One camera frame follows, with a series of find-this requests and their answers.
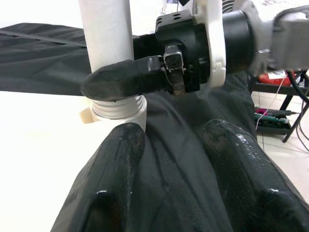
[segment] pvc pipe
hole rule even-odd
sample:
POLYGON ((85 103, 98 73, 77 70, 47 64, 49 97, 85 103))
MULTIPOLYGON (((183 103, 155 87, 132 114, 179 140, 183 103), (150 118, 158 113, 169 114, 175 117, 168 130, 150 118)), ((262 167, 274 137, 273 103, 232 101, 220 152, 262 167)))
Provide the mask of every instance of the pvc pipe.
MULTIPOLYGON (((79 0, 91 71, 134 59, 129 0, 79 0)), ((147 102, 143 96, 117 102, 93 101, 94 120, 121 124, 146 124, 147 102)))

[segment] white floor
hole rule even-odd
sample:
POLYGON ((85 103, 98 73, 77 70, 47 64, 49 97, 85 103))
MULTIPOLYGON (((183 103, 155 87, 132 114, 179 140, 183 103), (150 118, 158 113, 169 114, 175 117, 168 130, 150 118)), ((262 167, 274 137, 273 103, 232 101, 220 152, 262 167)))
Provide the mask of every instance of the white floor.
MULTIPOLYGON (((261 108, 268 108, 274 97, 275 94, 271 93, 252 93, 254 105, 261 108)), ((279 94, 271 108, 280 109, 284 99, 285 95, 279 94)), ((298 96, 294 96, 287 109, 300 112, 301 103, 302 100, 298 96)), ((297 117, 298 115, 289 116, 290 123, 293 124, 297 117)), ((309 137, 308 112, 303 116, 301 126, 304 133, 309 137)), ((309 141, 300 132, 299 135, 309 148, 309 141)), ((257 140, 265 153, 285 172, 304 199, 309 203, 309 152, 303 147, 295 131, 286 143, 282 142, 284 137, 283 135, 259 133, 257 140)))

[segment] red object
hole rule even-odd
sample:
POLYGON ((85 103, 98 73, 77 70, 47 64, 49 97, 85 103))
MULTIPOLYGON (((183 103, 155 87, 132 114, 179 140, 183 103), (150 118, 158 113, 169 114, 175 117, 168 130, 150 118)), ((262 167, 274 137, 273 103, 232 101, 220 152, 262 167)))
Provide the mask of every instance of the red object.
MULTIPOLYGON (((280 79, 270 79, 268 73, 264 73, 264 74, 261 74, 259 76, 259 81, 261 83, 266 83, 266 84, 280 85, 282 78, 280 78, 280 79)), ((291 82, 288 78, 288 75, 286 74, 286 78, 284 79, 282 85, 283 86, 289 86, 290 84, 291 84, 291 82)))

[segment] white bracket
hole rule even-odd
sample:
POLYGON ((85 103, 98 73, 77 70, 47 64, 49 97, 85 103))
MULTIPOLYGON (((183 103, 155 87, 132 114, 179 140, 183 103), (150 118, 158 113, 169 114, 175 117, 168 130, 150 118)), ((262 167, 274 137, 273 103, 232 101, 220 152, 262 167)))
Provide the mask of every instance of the white bracket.
POLYGON ((210 87, 222 86, 225 82, 226 54, 222 22, 222 0, 197 0, 198 23, 205 24, 211 73, 210 87))

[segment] white cable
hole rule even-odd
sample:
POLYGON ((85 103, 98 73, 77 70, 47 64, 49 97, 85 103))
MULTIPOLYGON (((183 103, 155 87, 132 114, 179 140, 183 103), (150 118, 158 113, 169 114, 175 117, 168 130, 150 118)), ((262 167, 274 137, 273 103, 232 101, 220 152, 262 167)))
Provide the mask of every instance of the white cable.
POLYGON ((270 104, 269 107, 266 109, 266 111, 263 113, 263 115, 260 116, 259 119, 257 120, 255 130, 257 130, 257 128, 258 128, 258 126, 259 126, 259 121, 260 121, 260 119, 261 119, 262 117, 264 117, 264 116, 267 114, 268 110, 271 108, 272 104, 275 102, 275 99, 276 99, 277 96, 278 96, 278 93, 279 93, 279 90, 280 90, 280 88, 281 88, 281 86, 282 86, 282 84, 283 84, 283 81, 284 81, 284 78, 282 79, 281 84, 279 85, 279 88, 278 88, 278 90, 277 90, 277 92, 276 92, 275 98, 272 100, 271 104, 270 104))

